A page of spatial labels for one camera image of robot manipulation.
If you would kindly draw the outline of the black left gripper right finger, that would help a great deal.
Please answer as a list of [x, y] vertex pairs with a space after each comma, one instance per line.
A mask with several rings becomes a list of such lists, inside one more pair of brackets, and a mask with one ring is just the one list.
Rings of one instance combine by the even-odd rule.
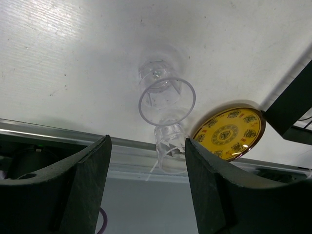
[[312, 181], [281, 183], [222, 160], [193, 139], [186, 165], [200, 234], [309, 234]]

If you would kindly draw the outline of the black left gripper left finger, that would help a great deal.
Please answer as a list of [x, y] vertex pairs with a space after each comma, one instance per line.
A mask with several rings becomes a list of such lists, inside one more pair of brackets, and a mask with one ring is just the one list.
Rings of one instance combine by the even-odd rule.
[[70, 156], [29, 146], [0, 182], [3, 234], [93, 234], [112, 151], [110, 136]]

